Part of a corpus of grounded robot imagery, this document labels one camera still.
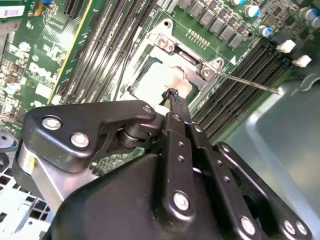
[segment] blue capacitor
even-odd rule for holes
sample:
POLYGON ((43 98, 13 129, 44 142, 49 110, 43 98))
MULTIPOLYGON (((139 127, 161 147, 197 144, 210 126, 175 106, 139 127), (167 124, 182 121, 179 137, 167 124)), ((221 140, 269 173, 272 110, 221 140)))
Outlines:
POLYGON ((313 29, 320 29, 320 16, 317 16, 312 21, 307 21, 306 24, 313 29))
POLYGON ((244 15, 247 18, 255 18, 259 15, 260 8, 257 5, 248 5, 244 9, 244 15))
POLYGON ((304 7, 300 10, 299 17, 303 20, 312 21, 318 15, 318 10, 310 7, 304 7))
POLYGON ((259 27, 259 33, 263 37, 268 38, 272 34, 272 28, 262 25, 259 27))
POLYGON ((232 5, 237 6, 237 5, 242 5, 242 4, 244 4, 244 3, 245 3, 245 0, 230 0, 230 3, 231 3, 232 5))

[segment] metal shaft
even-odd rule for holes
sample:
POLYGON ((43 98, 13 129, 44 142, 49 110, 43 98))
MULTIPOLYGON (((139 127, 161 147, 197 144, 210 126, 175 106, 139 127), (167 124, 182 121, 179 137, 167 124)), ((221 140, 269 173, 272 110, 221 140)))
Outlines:
POLYGON ((274 88, 271 88, 271 87, 268 87, 268 86, 264 86, 264 85, 261 85, 261 84, 258 84, 258 83, 255 83, 255 82, 252 82, 252 81, 249 81, 249 80, 245 80, 245 79, 242 79, 242 78, 239 78, 239 77, 236 77, 236 76, 231 76, 231 75, 225 74, 223 72, 217 72, 217 74, 219 76, 221 76, 221 77, 226 78, 226 79, 234 80, 234 81, 237 81, 239 83, 246 84, 246 85, 252 86, 252 87, 257 88, 257 89, 268 91, 268 92, 270 92, 272 94, 280 95, 280 92, 279 92, 278 89, 274 89, 274 88))

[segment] black ram slot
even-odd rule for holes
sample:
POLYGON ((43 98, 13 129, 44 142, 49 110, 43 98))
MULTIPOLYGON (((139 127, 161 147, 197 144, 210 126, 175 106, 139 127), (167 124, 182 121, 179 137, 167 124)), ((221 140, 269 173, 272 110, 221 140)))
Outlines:
MULTIPOLYGON (((231 75, 270 87, 290 66, 268 42, 261 41, 231 75)), ((199 124, 214 142, 235 121, 241 121, 263 90, 226 79, 195 114, 199 124)))
MULTIPOLYGON (((271 64, 269 64, 267 68, 263 70, 263 72, 261 72, 261 74, 257 76, 257 81, 255 82, 258 84, 264 84, 265 82, 268 82, 268 78, 278 71, 280 65, 281 62, 273 61, 271 64)), ((242 84, 241 90, 235 93, 235 95, 230 96, 231 100, 227 104, 228 106, 224 107, 219 112, 219 116, 216 117, 216 120, 214 122, 212 121, 210 124, 206 126, 207 134, 209 136, 212 136, 216 132, 216 129, 222 126, 222 124, 228 118, 235 118, 235 111, 237 111, 237 109, 240 108, 246 102, 247 99, 250 100, 250 95, 253 92, 253 90, 254 88, 252 88, 251 86, 242 84)))
MULTIPOLYGON (((274 84, 279 77, 287 70, 286 66, 282 66, 280 70, 272 76, 269 81, 266 83, 268 85, 274 84)), ((214 142, 221 134, 223 134, 234 122, 240 120, 241 118, 245 117, 247 113, 247 109, 256 101, 258 100, 261 95, 265 91, 260 90, 260 89, 254 89, 252 90, 252 94, 249 99, 246 99, 245 102, 243 103, 242 107, 238 109, 238 111, 234 114, 234 117, 231 117, 227 119, 222 125, 220 125, 212 134, 210 134, 209 139, 211 142, 214 142)))
MULTIPOLYGON (((251 53, 250 57, 246 57, 242 63, 234 70, 232 73, 233 76, 241 78, 244 73, 255 63, 257 59, 265 52, 265 48, 258 45, 255 47, 251 53)), ((219 89, 209 98, 209 100, 204 104, 204 106, 195 114, 193 120, 196 123, 201 123, 204 120, 206 111, 208 109, 212 110, 216 103, 220 101, 228 91, 236 84, 234 81, 225 80, 223 84, 219 87, 219 89)))

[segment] motherboard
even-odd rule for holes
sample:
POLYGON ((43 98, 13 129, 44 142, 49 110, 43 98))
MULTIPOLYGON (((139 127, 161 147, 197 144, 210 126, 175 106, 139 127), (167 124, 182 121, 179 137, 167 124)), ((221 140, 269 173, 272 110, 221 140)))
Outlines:
MULTIPOLYGON (((32 108, 141 99, 176 88, 212 143, 312 62, 317 1, 17 0, 0 3, 0 122, 32 108)), ((99 163, 108 172, 142 152, 99 163)))

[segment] capacitor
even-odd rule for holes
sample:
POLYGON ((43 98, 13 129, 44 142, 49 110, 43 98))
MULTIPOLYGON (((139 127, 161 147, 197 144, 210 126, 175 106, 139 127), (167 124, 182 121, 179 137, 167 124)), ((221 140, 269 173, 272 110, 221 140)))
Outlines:
POLYGON ((312 21, 307 21, 306 24, 313 29, 320 29, 320 16, 317 16, 312 21))
POLYGON ((231 3, 232 5, 237 6, 237 5, 244 4, 244 3, 245 3, 245 0, 230 0, 230 3, 231 3))
POLYGON ((244 15, 247 18, 255 18, 259 15, 260 8, 257 5, 248 5, 244 9, 244 15))
POLYGON ((272 28, 262 25, 259 27, 259 34, 265 38, 268 38, 272 34, 272 28))
POLYGON ((317 9, 304 7, 300 10, 299 17, 303 20, 312 21, 317 17, 318 11, 317 9))
POLYGON ((9 84, 9 85, 4 89, 4 91, 5 91, 8 95, 17 94, 20 90, 21 90, 21 86, 20 86, 19 83, 9 84))

